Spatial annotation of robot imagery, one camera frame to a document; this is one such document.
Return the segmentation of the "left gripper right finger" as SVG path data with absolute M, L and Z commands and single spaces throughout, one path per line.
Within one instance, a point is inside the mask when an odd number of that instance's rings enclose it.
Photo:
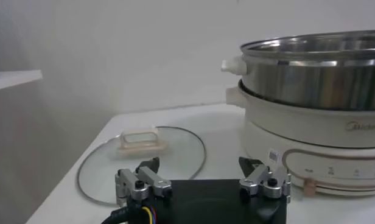
M 239 180 L 240 193 L 247 198 L 262 194 L 269 199 L 284 197 L 290 203 L 291 174 L 280 167 L 272 170 L 258 159 L 239 157 L 240 168 L 244 178 Z

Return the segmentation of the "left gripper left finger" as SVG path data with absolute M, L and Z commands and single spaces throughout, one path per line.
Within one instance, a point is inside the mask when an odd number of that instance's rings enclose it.
M 122 207 L 128 200 L 142 203 L 150 197 L 166 200 L 172 198 L 172 182 L 158 175 L 160 159 L 154 157 L 143 161 L 132 172 L 130 169 L 119 169 L 115 175 L 116 203 Z

